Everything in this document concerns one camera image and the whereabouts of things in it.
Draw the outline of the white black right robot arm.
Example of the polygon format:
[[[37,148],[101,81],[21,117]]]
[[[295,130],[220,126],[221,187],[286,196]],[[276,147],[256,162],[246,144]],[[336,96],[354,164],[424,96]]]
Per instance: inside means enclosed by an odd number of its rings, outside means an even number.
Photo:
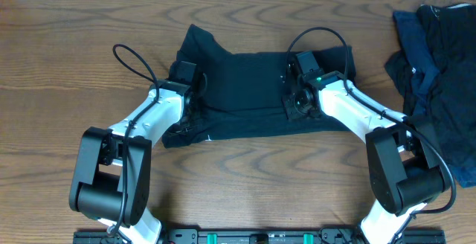
[[[354,243],[401,243],[417,215],[442,213],[454,204],[455,180],[428,121],[381,105],[338,71],[295,75],[283,104],[291,120],[333,118],[364,142],[376,201]]]

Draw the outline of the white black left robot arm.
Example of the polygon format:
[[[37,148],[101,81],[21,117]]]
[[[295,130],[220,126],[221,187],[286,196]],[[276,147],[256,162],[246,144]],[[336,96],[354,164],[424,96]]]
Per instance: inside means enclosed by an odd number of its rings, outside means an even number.
[[[152,148],[183,119],[195,94],[191,84],[159,80],[126,118],[83,133],[69,206],[106,225],[106,239],[161,241],[162,224],[147,209]]]

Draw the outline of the black nike t-shirt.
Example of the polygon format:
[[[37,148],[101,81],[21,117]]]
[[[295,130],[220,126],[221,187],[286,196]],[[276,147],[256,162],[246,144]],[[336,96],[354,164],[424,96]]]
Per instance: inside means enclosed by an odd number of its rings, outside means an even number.
[[[284,52],[232,54],[212,33],[191,25],[169,76],[174,77],[174,67],[180,61],[195,63],[203,72],[202,115],[198,126],[187,135],[168,137],[165,132],[163,145],[174,148],[202,141],[346,130],[345,125],[327,116],[287,119],[282,96],[297,88],[287,58]]]

